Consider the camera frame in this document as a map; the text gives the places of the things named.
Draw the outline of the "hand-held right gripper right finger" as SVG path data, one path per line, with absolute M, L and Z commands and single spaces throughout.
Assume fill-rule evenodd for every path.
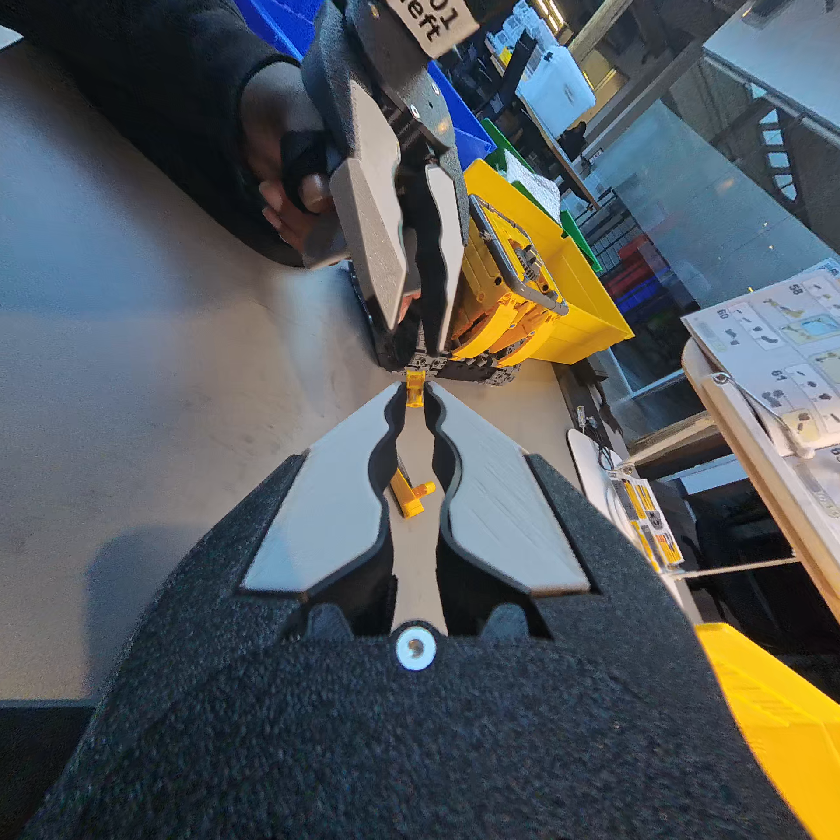
M 527 461 L 528 452 L 434 384 L 434 474 L 447 547 L 522 594 L 583 594 L 591 584 Z

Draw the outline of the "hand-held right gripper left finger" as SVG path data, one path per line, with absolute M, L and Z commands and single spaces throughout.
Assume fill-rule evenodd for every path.
M 402 386 L 390 384 L 307 450 L 245 572 L 245 593 L 308 601 L 358 571 L 391 575 L 385 495 L 401 430 Z

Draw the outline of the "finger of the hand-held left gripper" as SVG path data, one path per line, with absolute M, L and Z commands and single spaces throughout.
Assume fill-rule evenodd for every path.
M 403 210 L 395 187 L 398 139 L 373 97 L 350 83 L 353 148 L 331 176 L 332 200 L 364 299 L 395 330 L 407 277 Z
M 423 328 L 428 351 L 446 351 L 465 243 L 458 195 L 449 175 L 438 165 L 425 171 L 428 233 L 423 236 Z

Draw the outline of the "yellow tracked brick vehicle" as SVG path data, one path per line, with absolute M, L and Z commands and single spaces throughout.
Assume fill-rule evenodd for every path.
M 441 354 L 427 348 L 413 310 L 395 334 L 376 325 L 350 268 L 375 361 L 385 371 L 506 385 L 570 314 L 570 304 L 521 225 L 476 194 L 469 195 L 469 215 L 469 240 Z

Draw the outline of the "yellow brick piece grey axle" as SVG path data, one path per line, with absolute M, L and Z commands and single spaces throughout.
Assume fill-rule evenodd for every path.
M 436 485 L 431 481 L 414 486 L 402 467 L 397 467 L 389 482 L 389 488 L 404 519 L 414 518 L 423 513 L 423 499 L 436 491 Z

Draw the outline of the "instruction booklet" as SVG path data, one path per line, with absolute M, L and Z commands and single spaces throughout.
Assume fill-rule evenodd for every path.
M 838 445 L 838 281 L 838 259 L 825 259 L 682 318 L 761 412 L 781 455 Z

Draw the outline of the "yellow plastic bin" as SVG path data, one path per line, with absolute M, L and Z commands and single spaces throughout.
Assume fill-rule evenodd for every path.
M 570 314 L 534 359 L 575 364 L 593 353 L 630 340 L 634 332 L 571 237 L 512 185 L 481 160 L 465 172 L 469 195 L 485 199 L 501 214 L 521 225 L 557 282 Z
M 738 727 L 812 838 L 839 838 L 839 706 L 726 623 L 695 632 Z

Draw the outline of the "grey desk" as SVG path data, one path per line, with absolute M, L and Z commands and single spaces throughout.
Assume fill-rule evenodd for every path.
M 344 266 L 278 266 L 2 49 L 2 707 L 91 705 L 163 579 L 389 385 Z

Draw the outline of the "person's left hand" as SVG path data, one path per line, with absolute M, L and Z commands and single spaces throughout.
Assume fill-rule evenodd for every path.
M 290 132 L 320 131 L 322 121 L 303 87 L 301 70 L 278 61 L 263 67 L 245 85 L 239 102 L 243 148 L 248 168 L 264 201 L 263 215 L 281 239 L 301 251 L 318 216 L 333 215 L 329 177 L 307 175 L 298 188 L 306 212 L 287 196 L 282 182 L 281 141 Z

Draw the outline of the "blue plastic bin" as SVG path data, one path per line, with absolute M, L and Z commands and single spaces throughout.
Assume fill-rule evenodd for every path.
M 322 1 L 235 1 L 247 26 L 280 53 L 300 62 L 314 38 L 314 18 Z M 440 90 L 452 120 L 458 159 L 465 172 L 497 148 L 488 132 L 459 96 L 438 64 L 430 62 L 430 77 Z

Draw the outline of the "white plastic bag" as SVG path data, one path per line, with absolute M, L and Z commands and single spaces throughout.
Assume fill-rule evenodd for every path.
M 557 184 L 531 172 L 513 152 L 504 150 L 504 153 L 507 182 L 540 207 L 552 220 L 560 223 L 562 206 L 560 189 Z

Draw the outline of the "green plastic bin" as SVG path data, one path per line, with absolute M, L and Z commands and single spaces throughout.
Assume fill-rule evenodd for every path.
M 526 162 L 524 159 L 522 159 L 522 157 L 519 155 L 519 153 L 513 148 L 513 146 L 510 144 L 510 142 L 507 140 L 507 138 L 501 133 L 501 131 L 499 131 L 499 129 L 496 127 L 496 125 L 492 121 L 490 121 L 488 118 L 484 118 L 479 122 L 479 124 L 484 129 L 484 131 L 487 133 L 490 140 L 496 145 L 495 150 L 489 152 L 488 155 L 485 157 L 484 161 L 489 165 L 489 167 L 492 170 L 494 170 L 496 173 L 498 173 L 502 177 L 503 180 L 505 180 L 508 183 L 508 181 L 505 178 L 505 153 L 504 153 L 504 150 L 509 150 L 509 151 L 513 152 L 517 156 L 517 158 L 519 158 L 519 160 L 522 163 L 524 163 L 530 169 L 531 172 L 536 174 L 536 172 L 531 168 L 530 164 L 528 162 Z M 537 206 L 535 203 L 533 203 L 533 204 L 543 212 L 543 210 L 539 206 Z M 566 237 L 571 237 L 573 239 L 573 241 L 576 243 L 576 245 L 578 246 L 578 248 L 580 249 L 580 251 L 582 252 L 584 257 L 589 262 L 589 264 L 590 264 L 591 268 L 594 270 L 594 272 L 597 273 L 597 274 L 600 273 L 602 271 L 602 266 L 601 266 L 600 262 L 598 261 L 598 259 L 592 253 L 592 249 L 590 248 L 590 246 L 586 242 L 585 238 L 583 237 L 583 234 L 581 233 L 578 225 L 574 221 L 571 213 L 562 207 L 560 216 L 561 216 L 560 223 L 557 223 L 557 222 L 556 223 L 559 224 L 562 227 L 563 235 L 566 236 Z

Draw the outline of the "sticker sheet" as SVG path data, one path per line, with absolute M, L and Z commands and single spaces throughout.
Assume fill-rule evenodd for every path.
M 616 472 L 611 482 L 647 560 L 658 573 L 676 572 L 685 559 L 648 481 Z

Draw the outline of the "stack of coloured crates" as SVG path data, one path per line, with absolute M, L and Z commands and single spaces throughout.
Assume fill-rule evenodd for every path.
M 635 328 L 672 303 L 663 279 L 669 267 L 651 239 L 639 234 L 618 250 L 618 263 L 601 275 L 601 283 L 626 323 Z

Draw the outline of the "wooden booklet stand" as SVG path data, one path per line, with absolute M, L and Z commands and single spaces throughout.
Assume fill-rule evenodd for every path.
M 793 458 L 778 451 L 763 418 L 767 414 L 732 378 L 709 362 L 689 339 L 681 355 L 688 382 L 730 447 L 769 514 L 789 542 L 826 606 L 839 619 L 838 520 L 806 487 Z

